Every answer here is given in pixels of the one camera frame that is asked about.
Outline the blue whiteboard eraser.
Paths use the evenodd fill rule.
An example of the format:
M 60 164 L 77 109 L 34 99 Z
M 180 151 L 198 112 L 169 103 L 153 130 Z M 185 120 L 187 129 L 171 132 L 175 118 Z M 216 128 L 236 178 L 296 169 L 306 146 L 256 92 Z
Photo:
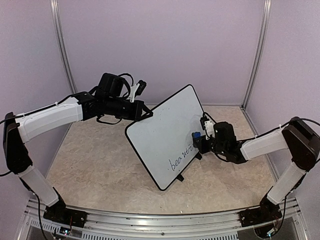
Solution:
M 201 143 L 202 135 L 199 131 L 196 131 L 196 132 L 193 132 L 191 136 L 192 136 L 193 146 L 197 148 L 198 145 Z

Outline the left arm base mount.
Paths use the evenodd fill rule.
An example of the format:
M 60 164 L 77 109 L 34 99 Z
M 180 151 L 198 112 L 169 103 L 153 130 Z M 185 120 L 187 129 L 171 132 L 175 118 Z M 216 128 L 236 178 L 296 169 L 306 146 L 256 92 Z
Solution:
M 43 218 L 70 227 L 84 228 L 88 213 L 82 210 L 67 208 L 62 199 L 45 208 Z

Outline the white whiteboard black frame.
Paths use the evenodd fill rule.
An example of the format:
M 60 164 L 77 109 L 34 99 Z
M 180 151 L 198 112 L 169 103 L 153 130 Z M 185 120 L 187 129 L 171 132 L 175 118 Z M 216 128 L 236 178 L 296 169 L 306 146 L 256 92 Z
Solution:
M 125 136 L 157 188 L 165 191 L 198 154 L 192 133 L 205 134 L 203 107 L 191 84 L 152 108 L 153 116 L 133 122 Z

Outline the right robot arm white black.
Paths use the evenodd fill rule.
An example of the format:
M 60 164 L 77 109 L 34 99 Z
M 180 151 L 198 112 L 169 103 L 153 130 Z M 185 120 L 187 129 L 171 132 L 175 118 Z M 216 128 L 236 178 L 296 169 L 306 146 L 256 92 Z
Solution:
M 280 150 L 289 150 L 291 163 L 260 202 L 256 218 L 266 222 L 279 203 L 303 180 L 320 157 L 320 136 L 307 124 L 307 118 L 293 117 L 283 125 L 253 138 L 238 140 L 233 125 L 214 122 L 203 116 L 200 119 L 204 134 L 192 133 L 193 146 L 201 154 L 212 152 L 220 160 L 244 164 L 257 157 Z

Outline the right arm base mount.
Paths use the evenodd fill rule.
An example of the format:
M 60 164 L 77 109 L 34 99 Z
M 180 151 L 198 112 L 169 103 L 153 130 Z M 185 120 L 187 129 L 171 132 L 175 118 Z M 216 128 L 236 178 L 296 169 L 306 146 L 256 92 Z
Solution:
M 283 217 L 279 204 L 273 204 L 267 194 L 262 198 L 256 208 L 247 208 L 239 212 L 242 227 L 258 225 Z

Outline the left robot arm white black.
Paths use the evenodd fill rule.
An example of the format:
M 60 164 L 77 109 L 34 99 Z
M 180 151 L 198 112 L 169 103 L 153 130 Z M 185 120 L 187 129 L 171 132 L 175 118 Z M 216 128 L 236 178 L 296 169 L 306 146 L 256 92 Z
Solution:
M 59 193 L 33 165 L 25 146 L 27 142 L 58 127 L 95 118 L 102 123 L 105 115 L 118 121 L 141 121 L 153 116 L 153 112 L 142 100 L 137 100 L 145 90 L 143 80 L 129 83 L 125 77 L 130 74 L 115 75 L 104 73 L 97 86 L 90 91 L 70 94 L 51 105 L 18 115 L 9 112 L 3 124 L 3 151 L 10 173 L 19 177 L 46 206 L 57 221 L 63 223 L 70 218 Z

